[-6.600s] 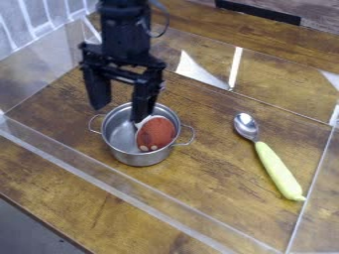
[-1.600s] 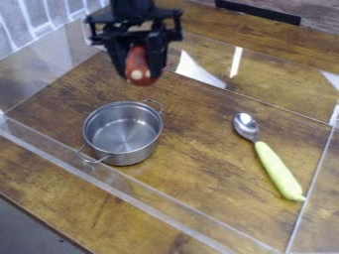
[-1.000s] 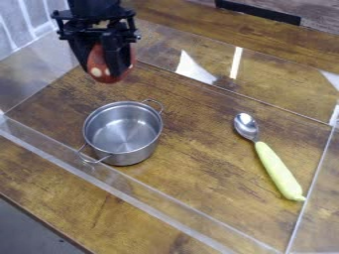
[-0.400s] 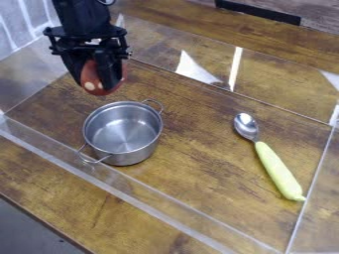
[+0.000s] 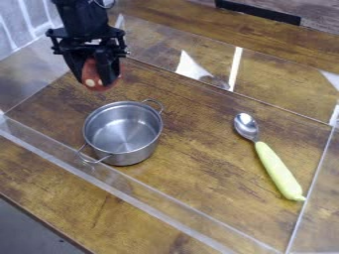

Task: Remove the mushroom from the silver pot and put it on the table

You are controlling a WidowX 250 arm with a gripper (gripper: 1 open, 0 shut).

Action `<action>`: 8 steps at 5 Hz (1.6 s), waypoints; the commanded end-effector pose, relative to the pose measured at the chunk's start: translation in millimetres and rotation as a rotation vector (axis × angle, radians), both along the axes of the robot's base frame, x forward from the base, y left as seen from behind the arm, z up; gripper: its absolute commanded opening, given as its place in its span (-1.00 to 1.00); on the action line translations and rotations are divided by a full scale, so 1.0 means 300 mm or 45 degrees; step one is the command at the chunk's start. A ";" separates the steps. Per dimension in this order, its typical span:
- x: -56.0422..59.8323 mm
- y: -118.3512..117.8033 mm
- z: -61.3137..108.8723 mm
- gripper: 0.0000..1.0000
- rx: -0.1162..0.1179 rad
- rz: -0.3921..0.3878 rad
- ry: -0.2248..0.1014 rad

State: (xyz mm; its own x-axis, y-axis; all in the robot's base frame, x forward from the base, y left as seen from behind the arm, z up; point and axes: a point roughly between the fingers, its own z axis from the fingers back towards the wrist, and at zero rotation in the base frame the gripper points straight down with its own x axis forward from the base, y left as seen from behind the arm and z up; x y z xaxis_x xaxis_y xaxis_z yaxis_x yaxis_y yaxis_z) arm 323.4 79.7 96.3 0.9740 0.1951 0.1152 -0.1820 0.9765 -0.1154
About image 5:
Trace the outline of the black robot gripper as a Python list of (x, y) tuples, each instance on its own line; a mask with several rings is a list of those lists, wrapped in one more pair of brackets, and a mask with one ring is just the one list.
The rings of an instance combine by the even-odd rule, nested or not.
[(107, 11), (115, 0), (51, 0), (63, 26), (45, 33), (55, 55), (63, 55), (77, 81), (83, 80), (87, 55), (93, 55), (104, 87), (120, 76), (119, 58), (127, 55), (124, 31), (108, 24)]

